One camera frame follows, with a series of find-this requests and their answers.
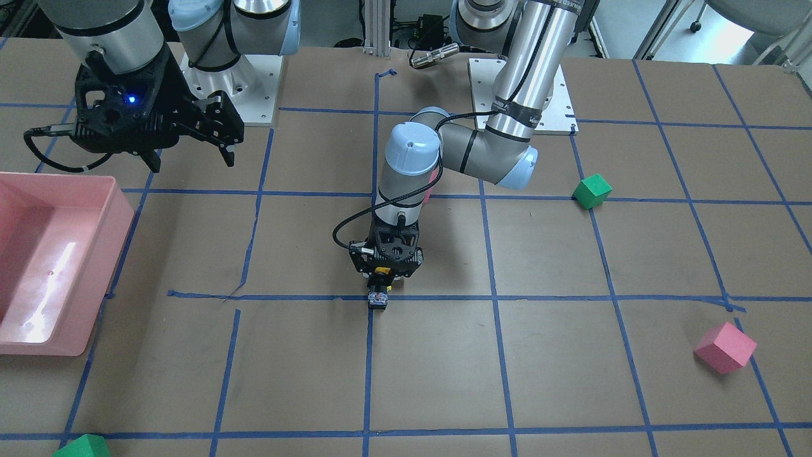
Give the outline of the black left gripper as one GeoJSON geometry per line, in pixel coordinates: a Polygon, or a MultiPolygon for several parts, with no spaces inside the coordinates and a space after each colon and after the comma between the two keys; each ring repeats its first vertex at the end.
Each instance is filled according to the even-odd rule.
{"type": "Polygon", "coordinates": [[[369,236],[363,242],[353,242],[349,255],[357,272],[369,278],[411,277],[423,263],[422,249],[417,245],[419,234],[417,221],[389,225],[374,213],[369,236]]]}

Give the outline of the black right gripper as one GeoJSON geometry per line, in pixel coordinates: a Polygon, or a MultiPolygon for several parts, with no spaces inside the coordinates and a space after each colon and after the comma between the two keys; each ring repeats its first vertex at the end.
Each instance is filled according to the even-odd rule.
{"type": "MultiPolygon", "coordinates": [[[[215,91],[208,98],[197,98],[167,44],[150,63],[124,74],[114,74],[103,58],[98,50],[87,52],[75,87],[104,84],[134,89],[137,84],[144,84],[150,112],[159,116],[163,149],[174,147],[180,136],[191,136],[218,147],[226,166],[235,167],[236,144],[244,141],[244,122],[227,93],[215,91]]],[[[151,173],[160,173],[160,150],[141,150],[140,159],[151,173]]]]}

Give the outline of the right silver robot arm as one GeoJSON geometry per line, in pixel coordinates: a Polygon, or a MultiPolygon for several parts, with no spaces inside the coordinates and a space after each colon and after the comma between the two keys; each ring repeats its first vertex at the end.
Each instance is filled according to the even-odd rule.
{"type": "Polygon", "coordinates": [[[39,8],[81,66],[75,121],[30,128],[29,150],[64,173],[87,173],[114,154],[160,171],[159,149],[183,136],[214,145],[227,165],[244,141],[238,104],[261,86],[251,55],[296,54],[298,1],[171,1],[174,57],[148,1],[41,1],[39,8]]]}

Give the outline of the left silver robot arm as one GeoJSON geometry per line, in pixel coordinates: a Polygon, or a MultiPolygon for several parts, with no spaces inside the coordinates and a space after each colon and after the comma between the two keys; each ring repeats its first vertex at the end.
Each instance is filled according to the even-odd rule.
{"type": "Polygon", "coordinates": [[[495,77],[491,101],[469,115],[485,117],[481,130],[426,107],[391,131],[374,205],[363,211],[371,216],[369,234],[343,245],[371,288],[386,289],[421,266],[419,215],[444,171],[513,190],[528,184],[539,156],[530,141],[583,7],[581,1],[453,3],[455,40],[500,55],[506,64],[495,77]]]}

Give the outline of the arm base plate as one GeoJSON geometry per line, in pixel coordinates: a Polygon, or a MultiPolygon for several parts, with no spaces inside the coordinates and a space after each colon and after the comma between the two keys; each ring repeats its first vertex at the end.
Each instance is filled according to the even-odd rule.
{"type": "Polygon", "coordinates": [[[231,69],[220,72],[192,69],[188,63],[188,55],[183,55],[180,67],[197,98],[208,98],[215,91],[226,92],[246,126],[273,125],[284,57],[244,55],[231,69]]]}
{"type": "MultiPolygon", "coordinates": [[[[505,66],[505,60],[498,58],[470,58],[469,80],[471,98],[475,112],[486,112],[494,98],[492,86],[496,75],[505,66]]],[[[535,134],[568,135],[579,130],[572,101],[566,86],[562,67],[556,70],[551,92],[546,98],[535,134]]]]}

